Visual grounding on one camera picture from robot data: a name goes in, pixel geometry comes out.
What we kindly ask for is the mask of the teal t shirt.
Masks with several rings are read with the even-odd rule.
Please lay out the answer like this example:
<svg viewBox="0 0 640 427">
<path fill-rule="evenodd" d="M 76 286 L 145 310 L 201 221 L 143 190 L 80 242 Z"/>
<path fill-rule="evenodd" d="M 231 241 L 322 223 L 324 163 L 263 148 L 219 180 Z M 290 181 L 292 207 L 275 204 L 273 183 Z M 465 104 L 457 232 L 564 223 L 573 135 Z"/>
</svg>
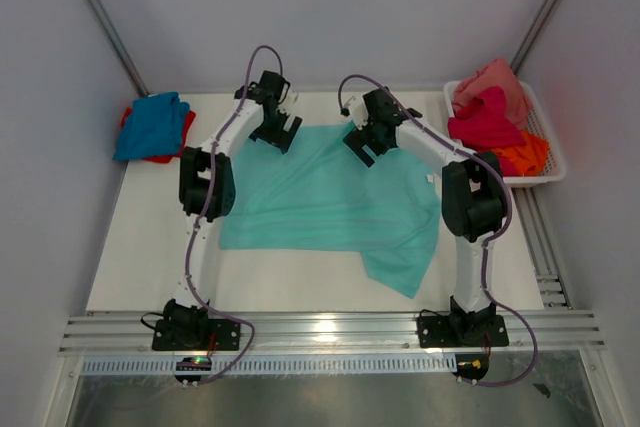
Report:
<svg viewBox="0 0 640 427">
<path fill-rule="evenodd" d="M 358 252 L 370 278 L 412 298 L 439 238 L 433 171 L 399 149 L 367 167 L 344 144 L 348 131 L 304 127 L 287 153 L 246 141 L 232 160 L 236 199 L 219 245 Z"/>
</svg>

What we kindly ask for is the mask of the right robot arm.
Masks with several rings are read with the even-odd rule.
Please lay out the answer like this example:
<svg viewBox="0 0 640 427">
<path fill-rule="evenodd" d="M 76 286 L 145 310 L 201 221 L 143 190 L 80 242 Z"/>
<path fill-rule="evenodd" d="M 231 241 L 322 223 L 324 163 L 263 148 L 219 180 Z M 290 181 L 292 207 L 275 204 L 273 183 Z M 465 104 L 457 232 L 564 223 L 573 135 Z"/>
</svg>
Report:
<svg viewBox="0 0 640 427">
<path fill-rule="evenodd" d="M 490 290 L 493 247 L 511 221 L 511 201 L 495 155 L 461 147 L 404 108 L 386 88 L 339 102 L 354 127 L 344 143 L 368 167 L 393 149 L 431 167 L 441 184 L 441 216 L 455 237 L 456 284 L 448 332 L 456 345 L 481 342 L 497 322 Z"/>
</svg>

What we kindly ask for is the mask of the magenta t shirt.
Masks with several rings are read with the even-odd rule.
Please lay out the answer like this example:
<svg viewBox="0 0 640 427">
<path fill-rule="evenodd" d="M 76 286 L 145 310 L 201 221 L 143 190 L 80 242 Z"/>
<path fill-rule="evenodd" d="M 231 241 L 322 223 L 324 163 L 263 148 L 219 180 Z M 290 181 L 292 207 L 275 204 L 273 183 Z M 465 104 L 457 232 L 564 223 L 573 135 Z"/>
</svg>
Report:
<svg viewBox="0 0 640 427">
<path fill-rule="evenodd" d="M 488 87 L 448 120 L 449 135 L 477 152 L 524 146 L 523 134 L 506 118 L 505 110 L 503 90 Z"/>
</svg>

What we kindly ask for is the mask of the blue folded t shirt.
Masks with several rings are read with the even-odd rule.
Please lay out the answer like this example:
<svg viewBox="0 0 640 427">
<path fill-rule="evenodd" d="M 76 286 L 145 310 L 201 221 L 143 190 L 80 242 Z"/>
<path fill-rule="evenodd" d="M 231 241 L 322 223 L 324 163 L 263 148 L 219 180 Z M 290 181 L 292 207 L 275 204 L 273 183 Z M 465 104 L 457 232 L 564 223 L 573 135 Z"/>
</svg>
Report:
<svg viewBox="0 0 640 427">
<path fill-rule="evenodd" d="M 133 112 L 116 140 L 114 161 L 144 160 L 178 152 L 186 115 L 192 110 L 177 92 L 137 99 L 131 108 Z"/>
</svg>

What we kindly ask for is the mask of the salmon pink t shirt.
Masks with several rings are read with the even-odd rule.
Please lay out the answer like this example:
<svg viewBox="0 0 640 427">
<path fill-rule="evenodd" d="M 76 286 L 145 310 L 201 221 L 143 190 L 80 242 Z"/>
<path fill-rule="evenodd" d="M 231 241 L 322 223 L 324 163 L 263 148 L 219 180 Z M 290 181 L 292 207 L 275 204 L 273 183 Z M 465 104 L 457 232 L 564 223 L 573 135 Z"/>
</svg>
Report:
<svg viewBox="0 0 640 427">
<path fill-rule="evenodd" d="M 452 101 L 454 112 L 457 113 L 477 94 L 489 87 L 499 87 L 503 91 L 506 99 L 506 118 L 523 130 L 527 126 L 528 115 L 533 104 L 503 58 L 494 59 L 458 84 Z"/>
</svg>

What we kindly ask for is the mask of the red folded t shirt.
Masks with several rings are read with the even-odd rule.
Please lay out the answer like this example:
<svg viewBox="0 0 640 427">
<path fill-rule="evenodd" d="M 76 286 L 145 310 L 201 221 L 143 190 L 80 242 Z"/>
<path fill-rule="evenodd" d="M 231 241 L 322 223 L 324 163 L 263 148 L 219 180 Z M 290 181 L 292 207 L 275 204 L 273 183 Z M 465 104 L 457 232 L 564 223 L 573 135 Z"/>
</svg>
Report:
<svg viewBox="0 0 640 427">
<path fill-rule="evenodd" d="M 130 117 L 132 112 L 133 112 L 133 109 L 131 107 L 127 107 L 124 110 L 123 115 L 122 115 L 121 120 L 120 120 L 120 132 L 124 131 L 124 126 L 126 124 L 126 121 Z M 181 147 L 180 147 L 180 149 L 178 150 L 177 153 L 171 154 L 171 155 L 146 157 L 146 158 L 144 158 L 144 161 L 152 162 L 152 163 L 156 163 L 156 164 L 168 164 L 174 158 L 179 158 L 181 156 L 181 154 L 183 153 L 185 147 L 186 147 L 186 141 L 187 141 L 188 133 L 189 133 L 189 130 L 190 130 L 190 128 L 191 128 L 191 126 L 192 126 L 192 124 L 193 124 L 195 119 L 196 119 L 196 113 L 193 112 L 193 111 L 190 111 L 186 115 L 186 119 L 184 121 L 183 129 L 182 129 L 182 143 L 181 143 Z"/>
</svg>

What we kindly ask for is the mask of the black controller board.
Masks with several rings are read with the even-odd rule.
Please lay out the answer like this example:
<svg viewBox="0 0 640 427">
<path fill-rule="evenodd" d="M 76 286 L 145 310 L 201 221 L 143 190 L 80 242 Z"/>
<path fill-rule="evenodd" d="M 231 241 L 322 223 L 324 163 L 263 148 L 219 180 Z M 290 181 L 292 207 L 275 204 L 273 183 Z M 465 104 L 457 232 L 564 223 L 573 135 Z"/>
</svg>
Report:
<svg viewBox="0 0 640 427">
<path fill-rule="evenodd" d="M 174 377 L 180 383 L 200 382 L 211 373 L 212 361 L 208 357 L 184 357 L 176 363 Z"/>
<path fill-rule="evenodd" d="M 489 370 L 489 358 L 480 354 L 456 354 L 454 377 L 458 382 L 478 383 Z"/>
</svg>

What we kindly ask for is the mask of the right black controller board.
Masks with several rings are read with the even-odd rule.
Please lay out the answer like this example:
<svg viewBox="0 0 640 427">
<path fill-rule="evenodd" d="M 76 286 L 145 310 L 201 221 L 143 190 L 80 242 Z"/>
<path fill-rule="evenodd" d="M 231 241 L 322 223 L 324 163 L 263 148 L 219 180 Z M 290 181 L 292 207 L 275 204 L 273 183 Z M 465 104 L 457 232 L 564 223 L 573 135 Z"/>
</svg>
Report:
<svg viewBox="0 0 640 427">
<path fill-rule="evenodd" d="M 480 354 L 456 354 L 454 377 L 458 382 L 478 383 L 489 370 L 489 358 Z"/>
</svg>

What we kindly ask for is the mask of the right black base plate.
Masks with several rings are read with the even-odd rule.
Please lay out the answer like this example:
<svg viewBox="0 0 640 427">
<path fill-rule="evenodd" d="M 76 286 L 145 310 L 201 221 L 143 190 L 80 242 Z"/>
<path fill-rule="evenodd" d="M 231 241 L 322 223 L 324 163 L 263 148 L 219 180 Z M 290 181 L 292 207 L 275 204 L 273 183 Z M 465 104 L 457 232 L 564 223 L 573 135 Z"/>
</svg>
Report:
<svg viewBox="0 0 640 427">
<path fill-rule="evenodd" d="M 427 309 L 417 314 L 416 329 L 422 348 L 507 347 L 510 340 L 502 316 L 457 312 L 436 313 Z"/>
</svg>

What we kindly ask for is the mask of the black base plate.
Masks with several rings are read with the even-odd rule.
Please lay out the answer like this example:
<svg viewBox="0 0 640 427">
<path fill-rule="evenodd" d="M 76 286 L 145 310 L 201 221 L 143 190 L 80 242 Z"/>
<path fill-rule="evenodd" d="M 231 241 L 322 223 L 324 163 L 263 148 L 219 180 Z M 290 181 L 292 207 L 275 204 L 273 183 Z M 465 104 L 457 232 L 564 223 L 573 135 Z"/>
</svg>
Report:
<svg viewBox="0 0 640 427">
<path fill-rule="evenodd" d="M 154 327 L 153 351 L 226 351 L 239 350 L 240 324 L 225 319 L 178 324 L 160 319 Z"/>
<path fill-rule="evenodd" d="M 427 309 L 417 314 L 416 329 L 422 348 L 507 347 L 510 340 L 502 316 L 457 312 L 436 313 Z"/>
</svg>

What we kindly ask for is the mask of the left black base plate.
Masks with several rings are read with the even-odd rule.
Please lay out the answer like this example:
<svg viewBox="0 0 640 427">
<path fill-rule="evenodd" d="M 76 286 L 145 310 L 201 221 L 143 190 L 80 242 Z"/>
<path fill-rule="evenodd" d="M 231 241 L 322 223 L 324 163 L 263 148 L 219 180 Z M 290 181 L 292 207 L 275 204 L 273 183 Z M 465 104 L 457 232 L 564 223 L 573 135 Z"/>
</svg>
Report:
<svg viewBox="0 0 640 427">
<path fill-rule="evenodd" d="M 240 324 L 225 319 L 178 324 L 160 319 L 154 327 L 153 351 L 226 351 L 239 350 Z"/>
</svg>

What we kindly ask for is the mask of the right corner frame post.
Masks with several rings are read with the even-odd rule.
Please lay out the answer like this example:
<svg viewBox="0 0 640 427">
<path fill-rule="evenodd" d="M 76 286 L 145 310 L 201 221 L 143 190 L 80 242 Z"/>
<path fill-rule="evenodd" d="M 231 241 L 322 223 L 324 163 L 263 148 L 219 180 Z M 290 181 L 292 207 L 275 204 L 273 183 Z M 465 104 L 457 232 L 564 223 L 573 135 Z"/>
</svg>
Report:
<svg viewBox="0 0 640 427">
<path fill-rule="evenodd" d="M 559 8 L 561 1 L 562 0 L 542 1 L 540 7 L 536 11 L 532 23 L 530 24 L 510 62 L 510 68 L 516 76 L 520 74 L 529 54 L 532 52 L 544 29 L 551 21 L 555 11 Z"/>
</svg>

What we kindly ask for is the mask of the corner frame post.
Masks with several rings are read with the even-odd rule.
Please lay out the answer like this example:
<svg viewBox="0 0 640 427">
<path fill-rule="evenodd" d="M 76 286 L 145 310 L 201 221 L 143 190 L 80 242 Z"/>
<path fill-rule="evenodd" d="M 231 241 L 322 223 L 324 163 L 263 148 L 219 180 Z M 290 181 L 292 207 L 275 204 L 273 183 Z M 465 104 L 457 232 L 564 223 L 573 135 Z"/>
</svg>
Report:
<svg viewBox="0 0 640 427">
<path fill-rule="evenodd" d="M 84 0 L 93 15 L 99 29 L 105 36 L 112 52 L 117 58 L 121 68 L 129 79 L 132 87 L 139 97 L 146 97 L 150 91 L 144 82 L 133 58 L 126 48 L 117 28 L 111 19 L 102 0 Z"/>
<path fill-rule="evenodd" d="M 520 74 L 529 54 L 532 52 L 544 29 L 551 21 L 555 11 L 559 8 L 561 1 L 562 0 L 542 1 L 540 7 L 536 11 L 532 23 L 530 24 L 510 62 L 510 68 L 516 76 Z"/>
</svg>

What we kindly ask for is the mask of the aluminium front rail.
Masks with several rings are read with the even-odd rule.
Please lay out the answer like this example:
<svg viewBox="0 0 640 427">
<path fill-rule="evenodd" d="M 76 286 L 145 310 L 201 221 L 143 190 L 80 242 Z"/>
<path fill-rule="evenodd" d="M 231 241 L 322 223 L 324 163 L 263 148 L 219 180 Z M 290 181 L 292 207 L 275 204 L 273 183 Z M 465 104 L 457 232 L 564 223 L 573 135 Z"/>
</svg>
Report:
<svg viewBox="0 0 640 427">
<path fill-rule="evenodd" d="M 72 317 L 61 355 L 128 355 L 151 351 L 153 331 L 141 314 Z M 355 354 L 418 352 L 416 315 L 411 312 L 245 313 L 255 327 L 251 354 Z M 524 317 L 538 347 L 601 350 L 605 341 L 590 311 L 537 310 Z"/>
</svg>

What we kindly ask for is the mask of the left corner frame post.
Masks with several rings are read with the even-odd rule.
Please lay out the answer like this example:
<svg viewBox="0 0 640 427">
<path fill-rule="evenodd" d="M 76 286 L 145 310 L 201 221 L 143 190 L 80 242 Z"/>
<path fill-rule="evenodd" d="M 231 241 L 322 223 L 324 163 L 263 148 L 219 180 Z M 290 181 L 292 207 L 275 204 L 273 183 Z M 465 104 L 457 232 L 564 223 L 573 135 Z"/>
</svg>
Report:
<svg viewBox="0 0 640 427">
<path fill-rule="evenodd" d="M 139 97 L 146 97 L 150 91 L 144 82 L 133 58 L 126 48 L 117 28 L 111 19 L 102 0 L 84 0 L 93 15 L 99 29 L 105 36 L 112 52 L 117 58 L 121 68 L 129 79 L 132 87 Z"/>
</svg>

